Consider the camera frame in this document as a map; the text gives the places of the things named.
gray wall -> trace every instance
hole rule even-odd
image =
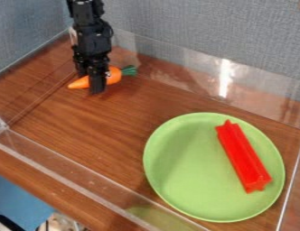
[[[297,0],[105,2],[116,28],[300,79]],[[65,0],[0,0],[0,69],[69,24]]]
[[[0,70],[69,24],[65,0],[0,0]]]
[[[106,0],[120,29],[300,79],[297,0]]]

plate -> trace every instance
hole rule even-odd
[[[241,126],[273,179],[263,191],[249,194],[217,137],[216,126],[228,119]],[[178,116],[157,128],[145,146],[144,168],[158,196],[184,214],[213,222],[263,213],[285,181],[281,154],[269,138],[244,120],[214,113]]]

carrot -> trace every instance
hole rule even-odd
[[[114,66],[109,66],[109,71],[112,73],[110,77],[106,78],[106,84],[112,85],[121,82],[122,76],[136,76],[137,68],[134,66],[128,66],[124,69],[120,69]],[[69,84],[69,89],[82,89],[89,88],[89,76],[85,76]]]

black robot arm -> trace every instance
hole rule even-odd
[[[97,94],[106,89],[112,52],[113,29],[101,18],[105,4],[101,0],[67,0],[67,4],[77,32],[73,59],[79,77],[89,75],[90,93]]]

